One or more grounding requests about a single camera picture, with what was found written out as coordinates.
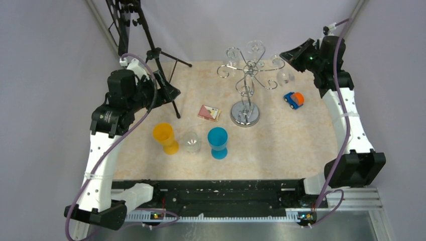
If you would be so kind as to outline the clear small wine glass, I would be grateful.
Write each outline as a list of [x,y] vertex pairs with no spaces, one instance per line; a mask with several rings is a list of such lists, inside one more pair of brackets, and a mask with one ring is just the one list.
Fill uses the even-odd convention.
[[283,87],[285,84],[295,81],[293,71],[287,67],[287,62],[279,55],[273,55],[271,57],[271,66],[276,72],[276,80],[279,86]]

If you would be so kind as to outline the yellow wine glass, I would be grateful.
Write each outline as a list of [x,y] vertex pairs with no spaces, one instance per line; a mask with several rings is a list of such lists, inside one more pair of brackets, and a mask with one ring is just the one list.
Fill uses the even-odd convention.
[[179,150],[174,131],[169,123],[157,124],[152,131],[153,138],[163,147],[164,153],[174,155]]

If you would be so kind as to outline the clear patterned wine glass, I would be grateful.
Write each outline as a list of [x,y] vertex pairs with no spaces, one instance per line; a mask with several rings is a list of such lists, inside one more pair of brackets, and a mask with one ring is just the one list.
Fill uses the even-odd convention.
[[185,149],[191,154],[196,154],[200,151],[201,141],[195,132],[186,132],[183,136],[183,143]]

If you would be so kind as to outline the blue wine glass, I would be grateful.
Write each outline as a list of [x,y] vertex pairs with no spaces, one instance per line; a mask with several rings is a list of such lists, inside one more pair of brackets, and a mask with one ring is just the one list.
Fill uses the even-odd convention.
[[228,133],[224,128],[212,128],[207,135],[207,141],[210,145],[210,153],[213,158],[221,160],[227,156]]

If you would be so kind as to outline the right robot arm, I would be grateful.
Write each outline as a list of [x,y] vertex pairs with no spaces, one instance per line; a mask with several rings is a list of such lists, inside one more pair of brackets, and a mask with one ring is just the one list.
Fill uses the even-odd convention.
[[313,74],[338,143],[337,157],[326,163],[321,173],[304,178],[303,188],[295,192],[295,202],[301,207],[308,207],[315,195],[330,189],[370,185],[386,163],[385,154],[375,151],[362,126],[351,75],[342,69],[345,50],[344,39],[325,36],[321,40],[308,39],[279,55],[296,71]]

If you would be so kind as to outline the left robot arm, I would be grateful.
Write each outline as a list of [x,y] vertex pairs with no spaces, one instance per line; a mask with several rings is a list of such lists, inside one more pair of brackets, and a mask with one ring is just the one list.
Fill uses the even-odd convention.
[[141,124],[138,111],[173,102],[180,90],[153,71],[139,56],[125,54],[121,69],[107,79],[108,91],[103,103],[91,115],[90,150],[83,184],[64,215],[99,227],[118,230],[126,216],[140,205],[156,207],[160,192],[153,184],[139,182],[112,196],[113,176],[124,139]]

